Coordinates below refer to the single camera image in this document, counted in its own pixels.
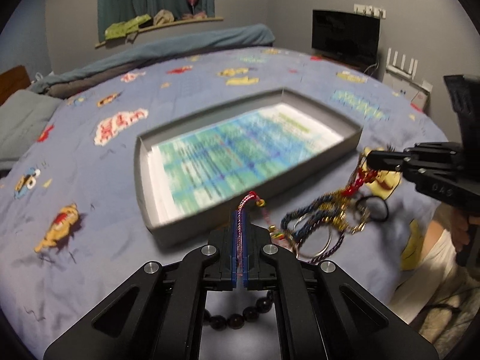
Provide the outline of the person's right hand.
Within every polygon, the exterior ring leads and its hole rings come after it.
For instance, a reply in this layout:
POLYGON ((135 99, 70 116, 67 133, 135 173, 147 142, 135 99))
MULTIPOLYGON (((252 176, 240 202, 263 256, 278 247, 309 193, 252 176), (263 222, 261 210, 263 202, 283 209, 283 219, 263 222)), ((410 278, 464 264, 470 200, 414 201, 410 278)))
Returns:
POLYGON ((456 209, 451 209, 450 216, 451 223, 451 241, 456 252, 461 252, 467 244, 470 243, 470 236, 468 234, 469 221, 465 214, 456 209))

